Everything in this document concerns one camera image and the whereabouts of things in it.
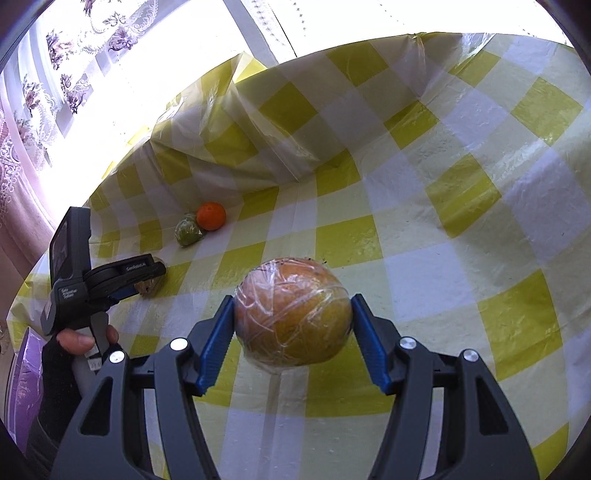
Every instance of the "yellow and white tablecloth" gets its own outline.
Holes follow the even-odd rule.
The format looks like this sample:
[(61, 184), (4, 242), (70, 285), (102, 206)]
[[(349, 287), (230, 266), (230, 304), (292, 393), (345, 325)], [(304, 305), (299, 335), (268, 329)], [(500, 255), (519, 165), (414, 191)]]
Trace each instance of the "yellow and white tablecloth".
[[(591, 412), (590, 98), (572, 49), (510, 35), (381, 38), (268, 70), (228, 60), (178, 94), (88, 202), (94, 265), (151, 252), (168, 268), (155, 299), (110, 311), (121, 344), (154, 352), (251, 268), (312, 257), (401, 333), (477, 349), (546, 476)], [(205, 201), (227, 224), (180, 248), (176, 223)], [(8, 318), (16, 347), (48, 289), (44, 256)], [(280, 377), (234, 340), (196, 404), (225, 480), (365, 479), (392, 399), (353, 339)], [(436, 393), (434, 432), (440, 411)]]

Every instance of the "device screen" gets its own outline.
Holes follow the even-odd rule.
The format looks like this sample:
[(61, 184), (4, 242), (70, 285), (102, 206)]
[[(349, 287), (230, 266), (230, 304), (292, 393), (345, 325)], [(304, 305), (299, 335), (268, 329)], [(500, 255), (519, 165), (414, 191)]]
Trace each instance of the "device screen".
[(51, 261), (53, 270), (51, 277), (53, 280), (58, 278), (58, 273), (62, 268), (64, 262), (68, 258), (68, 222), (64, 221), (54, 237), (51, 245)]

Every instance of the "silver screw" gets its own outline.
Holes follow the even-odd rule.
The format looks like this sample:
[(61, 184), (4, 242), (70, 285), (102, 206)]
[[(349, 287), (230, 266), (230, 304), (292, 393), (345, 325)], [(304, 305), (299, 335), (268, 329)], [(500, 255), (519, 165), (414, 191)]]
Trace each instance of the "silver screw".
[(186, 338), (175, 338), (172, 342), (170, 342), (170, 348), (180, 352), (181, 350), (185, 350), (189, 346), (189, 342)]
[(475, 362), (479, 358), (478, 352), (476, 350), (471, 350), (471, 349), (464, 350), (464, 358), (466, 360), (468, 360), (469, 362)]
[(400, 346), (406, 350), (413, 350), (417, 347), (417, 341), (413, 337), (402, 337)]
[(112, 364), (118, 364), (119, 362), (122, 362), (124, 358), (125, 354), (121, 350), (117, 350), (109, 355), (109, 360), (111, 360)]

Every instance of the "device handle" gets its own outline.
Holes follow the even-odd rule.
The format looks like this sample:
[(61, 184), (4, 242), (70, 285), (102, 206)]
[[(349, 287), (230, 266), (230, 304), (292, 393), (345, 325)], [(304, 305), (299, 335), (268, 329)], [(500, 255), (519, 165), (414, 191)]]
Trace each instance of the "device handle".
[(72, 371), (82, 398), (92, 389), (96, 381), (96, 373), (102, 367), (103, 355), (109, 349), (109, 340), (106, 335), (108, 325), (107, 313), (98, 312), (90, 317), (90, 327), (77, 330), (84, 335), (92, 335), (96, 342), (87, 354), (74, 357), (72, 362)]

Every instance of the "orange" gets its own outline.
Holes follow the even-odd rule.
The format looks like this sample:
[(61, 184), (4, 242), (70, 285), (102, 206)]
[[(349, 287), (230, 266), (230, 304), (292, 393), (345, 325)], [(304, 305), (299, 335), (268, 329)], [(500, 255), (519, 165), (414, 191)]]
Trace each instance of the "orange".
[(277, 258), (236, 289), (236, 335), (252, 363), (280, 371), (324, 362), (345, 344), (353, 312), (347, 290), (313, 260)]
[(226, 211), (216, 202), (207, 202), (197, 210), (197, 224), (208, 231), (218, 230), (226, 223)]

